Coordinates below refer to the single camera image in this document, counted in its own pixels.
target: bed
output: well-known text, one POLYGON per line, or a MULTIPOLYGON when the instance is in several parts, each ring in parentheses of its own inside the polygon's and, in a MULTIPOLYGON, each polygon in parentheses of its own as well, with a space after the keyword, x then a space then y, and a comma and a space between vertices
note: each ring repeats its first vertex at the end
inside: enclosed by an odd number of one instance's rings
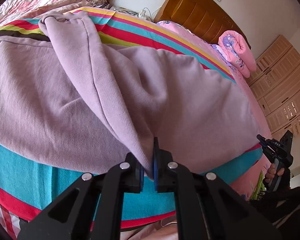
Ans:
MULTIPOLYGON (((80 8, 72 12, 77 13, 81 10, 89 13, 103 43, 150 46, 156 49, 166 49, 176 54, 191 55, 205 69, 214 69, 224 78, 235 81, 253 105, 256 119, 259 118, 261 123, 264 120, 261 126, 264 129, 262 134, 265 136, 268 129, 266 120, 246 82, 242 76, 234 73, 225 62, 220 60, 214 50, 206 46, 206 43, 204 46, 194 44, 166 28, 118 12, 98 8, 80 8)), ((15 21, 0 28, 0 35, 10 31, 18 37, 40 36, 41 39, 47 40, 38 27, 38 21, 38 19, 15 21)), ((262 174, 267 169, 267 165, 268 161, 262 155, 260 145, 257 144, 247 149, 238 158, 212 171, 230 184, 240 195, 249 199, 258 182, 262 180, 262 174)), ((80 175, 78 171, 60 169, 28 160, 0 145, 0 205, 25 220, 32 220, 80 175)), ((166 193, 158 196, 154 192, 153 181, 146 177, 144 190, 140 195, 125 195, 121 226, 133 228, 152 223, 173 215, 174 209, 173 194, 166 193)))
POLYGON ((240 33, 248 43, 234 20, 213 0, 165 0, 154 22, 163 20, 180 24, 211 44, 218 44, 218 38, 227 30, 240 33))

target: teal stripe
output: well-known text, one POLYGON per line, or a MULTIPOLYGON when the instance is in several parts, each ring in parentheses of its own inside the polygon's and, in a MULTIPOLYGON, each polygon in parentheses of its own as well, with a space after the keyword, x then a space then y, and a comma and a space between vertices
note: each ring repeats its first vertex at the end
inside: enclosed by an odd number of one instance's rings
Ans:
POLYGON ((21 19, 23 21, 30 22, 31 24, 38 25, 41 19, 21 19))
POLYGON ((244 174, 256 161, 262 157, 262 148, 244 153, 237 158, 211 170, 216 173, 227 184, 231 184, 244 174))
MULTIPOLYGON (((212 63, 210 63, 208 60, 204 59, 203 57, 200 57, 198 54, 192 52, 191 50, 185 48, 184 46, 168 39, 165 38, 161 35, 158 35, 156 33, 153 33, 151 31, 145 30, 141 27, 136 27, 127 23, 123 23, 117 20, 114 20, 112 18, 103 18, 103 17, 98 17, 98 16, 89 16, 91 18, 91 20, 93 21, 94 24, 99 24, 99 25, 105 25, 107 24, 108 26, 115 28, 115 29, 119 29, 119 30, 123 30, 126 32, 130 32, 130 33, 134 33, 137 35, 140 35, 142 37, 146 37, 149 38, 153 41, 159 42, 161 44, 164 44, 170 48, 173 48, 179 52, 181 52, 182 54, 185 55, 189 55, 189 56, 193 56, 195 57, 201 64, 207 66, 208 68, 212 69, 212 70, 217 70, 224 78, 231 80, 233 83, 236 83, 234 81, 234 79, 232 79, 231 77, 229 77, 227 74, 225 74, 222 70, 220 70, 219 68, 217 68, 215 65, 213 65, 212 63)), ((24 19, 32 24, 38 24, 38 19, 24 19)))
MULTIPOLYGON (((230 184, 259 160, 261 155, 261 149, 244 153, 212 171, 230 184)), ((41 210, 81 174, 28 160, 0 145, 0 188, 41 210)), ((142 193, 124 195, 122 219, 145 218, 173 210, 173 193, 156 193, 153 181, 145 177, 142 193)))

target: pink floral fabric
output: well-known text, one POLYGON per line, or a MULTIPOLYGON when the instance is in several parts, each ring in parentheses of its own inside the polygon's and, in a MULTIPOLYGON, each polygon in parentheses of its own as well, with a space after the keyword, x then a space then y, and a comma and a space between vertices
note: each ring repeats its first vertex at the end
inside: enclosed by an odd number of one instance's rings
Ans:
POLYGON ((256 61, 244 37, 235 31, 225 31, 218 41, 219 46, 226 55, 226 60, 235 66, 245 77, 256 71, 256 61))
POLYGON ((0 6, 0 27, 23 18, 42 18, 47 12, 67 12, 83 6, 107 9, 107 0, 6 0, 0 6))
MULTIPOLYGON (((246 83, 245 79, 242 76, 242 72, 234 67, 231 63, 229 63, 224 55, 224 51, 219 47, 218 45, 211 45, 204 40, 200 39, 196 35, 192 34, 189 30, 185 29, 183 26, 176 24, 171 21, 161 21, 158 22, 157 25, 160 25, 162 27, 165 27, 166 29, 169 29, 180 36, 186 38, 189 42, 192 44, 195 44, 196 46, 200 46, 202 50, 204 50, 206 53, 208 53, 211 57, 218 60, 219 62, 223 63, 224 66, 226 66, 232 76, 234 77, 237 85, 242 89, 243 93, 246 95, 246 97, 249 99, 250 107, 252 109, 253 115, 255 116, 256 120, 258 121, 261 131, 260 134, 264 134, 263 136, 266 138, 272 138, 271 132, 269 130, 268 124, 266 122, 266 119, 263 115, 263 112, 254 97, 251 89, 249 88, 248 84, 246 83)), ((243 196, 246 200, 248 200, 259 179, 260 172, 263 174, 266 174, 267 169, 270 166, 270 162, 268 159, 263 155, 259 161, 257 161, 249 170, 247 170, 242 176, 240 176, 236 181, 234 181, 231 184, 231 187, 241 196, 243 196)))

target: yellow stripe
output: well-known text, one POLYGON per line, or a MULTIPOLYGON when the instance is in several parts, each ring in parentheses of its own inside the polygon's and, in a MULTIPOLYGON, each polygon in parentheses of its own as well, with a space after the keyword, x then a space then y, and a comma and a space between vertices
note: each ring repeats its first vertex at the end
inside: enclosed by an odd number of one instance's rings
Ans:
POLYGON ((104 34, 103 32, 98 32, 101 42, 104 44, 116 44, 116 45, 122 45, 127 47, 134 47, 134 46, 140 46, 140 44, 136 44, 133 42, 123 41, 120 39, 117 39, 115 37, 112 37, 108 34, 104 34))
POLYGON ((212 62, 214 62, 215 64, 217 64, 220 68, 222 68, 223 70, 225 70, 226 72, 228 72, 229 74, 230 71, 224 67, 223 65, 220 64, 220 62, 216 59, 214 59, 213 57, 210 57, 210 55, 208 55, 204 50, 201 50, 200 47, 195 46, 194 44, 190 43, 189 41, 187 41, 186 39, 182 38, 181 36, 179 36, 177 33, 174 33, 166 28, 162 28, 160 26, 158 26, 157 24, 154 24, 152 22, 149 21, 145 21, 142 20, 140 18, 137 17, 133 17, 131 15, 127 15, 124 13, 117 13, 115 11, 110 11, 110 10, 105 10, 105 9, 100 9, 100 8, 93 8, 93 7, 81 7, 75 10, 72 10, 70 12, 74 12, 74 11, 78 11, 78 10, 82 10, 82 11, 87 11, 87 12, 93 12, 93 13, 99 13, 99 14, 103 14, 103 15, 115 15, 117 18, 120 19, 124 19, 130 22, 134 22, 143 26, 146 26, 150 29, 156 30, 160 33, 163 33, 177 41, 180 41, 182 44, 187 45, 188 47, 190 47, 191 49, 194 49, 195 51, 199 52, 200 54, 204 55, 206 58, 210 59, 212 62))
POLYGON ((44 35, 44 33, 39 29, 34 29, 34 30, 26 30, 24 28, 20 28, 18 26, 15 25, 6 25, 0 28, 0 31, 2 30, 6 30, 6 31, 18 31, 22 34, 31 34, 31 33, 37 33, 37 34, 42 34, 44 35))

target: red stripe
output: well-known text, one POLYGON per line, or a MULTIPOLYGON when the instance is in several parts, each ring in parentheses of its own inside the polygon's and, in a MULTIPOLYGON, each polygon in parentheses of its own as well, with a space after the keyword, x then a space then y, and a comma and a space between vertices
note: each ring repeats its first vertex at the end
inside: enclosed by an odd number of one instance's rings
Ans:
POLYGON ((31 221, 41 212, 40 209, 35 208, 5 192, 0 188, 0 204, 8 209, 11 213, 24 220, 31 221))
MULTIPOLYGON (((194 49, 190 48, 189 46, 183 44, 182 42, 178 41, 178 40, 175 40, 174 38, 164 34, 164 33, 161 33, 159 31, 156 31, 156 30, 153 30, 147 26, 144 26, 144 25, 140 25, 140 24, 137 24, 137 23, 134 23, 134 22, 130 22, 128 20, 125 20, 125 19, 121 19, 121 18, 118 18, 118 17, 115 17, 115 16, 111 16, 111 15, 107 15, 105 17, 105 15, 103 14, 98 14, 98 13, 90 13, 90 15, 94 15, 94 16, 98 16, 98 17, 103 17, 103 18, 115 18, 116 21, 119 21, 119 22, 123 22, 123 23, 127 23, 129 25, 133 25, 133 26, 136 26, 136 27, 139 27, 139 28, 142 28, 142 29, 145 29, 149 32, 152 32, 152 33, 155 33, 159 36, 162 36, 162 37, 165 37, 183 47, 186 47, 187 49, 189 49, 190 51, 192 51, 193 53, 197 54, 198 56, 204 58, 205 60, 207 60, 208 62, 210 62, 212 65, 214 65, 216 68, 218 68, 220 71, 222 71, 223 73, 225 73, 227 76, 229 76, 231 79, 234 80, 233 76, 226 72, 225 70, 223 70, 222 68, 220 68, 217 64, 215 64, 213 61, 211 61, 210 59, 208 59, 207 57, 205 57, 204 55, 200 54, 199 52, 195 51, 194 49)), ((20 27, 20 28, 23 28, 25 30, 34 30, 34 29, 38 29, 39 26, 38 25, 34 25, 34 24, 31 24, 30 22, 27 22, 27 21, 24 21, 24 20, 16 20, 16 21, 13 21, 11 23, 8 23, 7 25, 15 25, 17 27, 20 27)), ((182 54, 184 55, 183 53, 181 53, 180 51, 177 51, 176 49, 173 49, 167 45, 164 45, 160 42, 157 42, 157 41, 154 41, 150 38, 146 38, 144 36, 141 36, 141 35, 137 35, 137 34, 134 34, 134 33, 130 33, 130 32, 127 32, 127 31, 123 31, 123 30, 120 30, 120 29, 116 29, 116 28, 113 28, 113 27, 110 27, 109 25, 105 24, 105 25, 98 25, 98 24, 95 24, 96 28, 98 31, 102 31, 103 33, 105 34, 108 34, 112 37, 115 37, 115 38, 118 38, 120 40, 124 40, 124 41, 128 41, 128 42, 132 42, 132 43, 137 43, 139 45, 142 45, 142 46, 148 46, 148 47, 152 47, 152 48, 155 48, 155 49, 165 49, 165 50, 168 50, 168 51, 171 51, 175 54, 182 54)), ((208 68, 206 65, 200 63, 202 65, 202 67, 204 69, 210 69, 208 68)))
POLYGON ((141 28, 141 29, 144 29, 144 30, 147 30, 149 32, 152 32, 152 33, 155 33, 159 36, 162 36, 162 37, 165 37, 167 38, 168 40, 170 41, 173 41, 179 45, 181 45, 182 47, 184 48, 187 48, 188 50, 190 50, 191 52, 195 53, 196 55, 198 55, 199 57, 202 57, 204 58, 205 60, 207 60, 208 62, 210 62, 212 65, 214 65, 216 68, 220 69, 223 73, 225 73, 226 75, 228 75, 230 78, 232 78, 234 80, 234 77, 228 73, 227 71, 225 71, 224 69, 222 69, 221 67, 219 67, 215 62, 213 62, 212 60, 210 60, 209 58, 207 58, 205 55, 201 54, 200 52, 192 49, 191 47, 187 46, 186 44, 182 43, 181 41, 178 41, 176 40, 175 38, 172 38, 171 36, 167 35, 167 34, 164 34, 164 33, 161 33, 157 30, 154 30, 154 29, 151 29, 150 27, 148 26, 144 26, 144 25, 141 25, 141 24, 138 24, 138 23, 135 23, 135 22, 131 22, 129 20, 125 20, 125 19, 121 19, 121 18, 118 18, 116 16, 113 16, 113 18, 116 18, 116 21, 118 22, 122 22, 122 23, 126 23, 128 25, 133 25, 135 27, 138 27, 138 28, 141 28))
MULTIPOLYGON (((104 34, 107 34, 111 37, 117 38, 119 40, 124 40, 124 41, 128 41, 131 43, 136 43, 142 46, 146 46, 146 47, 152 47, 155 49, 165 49, 168 51, 171 51, 175 54, 178 55, 184 55, 182 52, 173 49, 165 44, 162 44, 160 42, 154 41, 150 38, 135 34, 135 33, 131 33, 131 32, 127 32, 127 31, 123 31, 120 29, 116 29, 114 27, 111 27, 107 24, 104 25, 99 25, 99 24, 95 24, 96 29, 98 32, 103 32, 104 34)), ((204 69, 210 69, 209 67, 207 67, 205 64, 200 63, 200 65, 204 68, 204 69)))
POLYGON ((7 233, 9 234, 9 236, 12 237, 12 239, 17 239, 14 231, 13 231, 13 227, 12 227, 12 221, 11 221, 11 216, 9 214, 9 211, 2 205, 1 206, 1 210, 2 210, 2 215, 4 218, 4 222, 6 223, 6 227, 7 227, 7 233))
POLYGON ((251 147, 249 150, 246 150, 244 153, 247 153, 247 152, 259 149, 259 148, 261 148, 261 144, 257 143, 255 146, 251 147))
POLYGON ((10 22, 4 26, 7 26, 7 25, 15 25, 15 26, 23 28, 27 31, 35 30, 35 29, 39 28, 39 25, 35 25, 35 24, 32 24, 32 23, 24 21, 24 20, 16 20, 16 21, 10 22))
MULTIPOLYGON (((84 10, 76 10, 74 11, 73 13, 78 13, 78 12, 82 12, 84 10)), ((94 13, 94 12, 88 12, 89 15, 91 16, 96 16, 96 17, 100 17, 100 18, 106 18, 106 19, 110 19, 113 17, 113 15, 105 15, 105 14, 102 14, 102 13, 94 13)))
MULTIPOLYGON (((27 221, 31 221, 41 212, 40 209, 35 208, 19 199, 13 197, 12 195, 5 192, 1 188, 0 188, 0 205, 2 205, 3 208, 9 210, 11 213, 15 214, 16 216, 18 216, 24 220, 27 220, 27 221)), ((136 227, 136 226, 146 225, 149 223, 159 221, 161 219, 165 219, 174 214, 175 214, 175 211, 166 213, 166 214, 162 214, 162 215, 148 217, 148 218, 124 220, 121 222, 121 228, 132 228, 132 227, 136 227)))
POLYGON ((161 219, 171 217, 175 214, 176 214, 176 212, 172 211, 172 212, 169 212, 169 213, 166 213, 166 214, 157 215, 157 216, 148 217, 148 218, 124 220, 124 221, 121 221, 121 228, 133 228, 133 227, 147 225, 147 224, 150 224, 150 223, 157 222, 161 219))

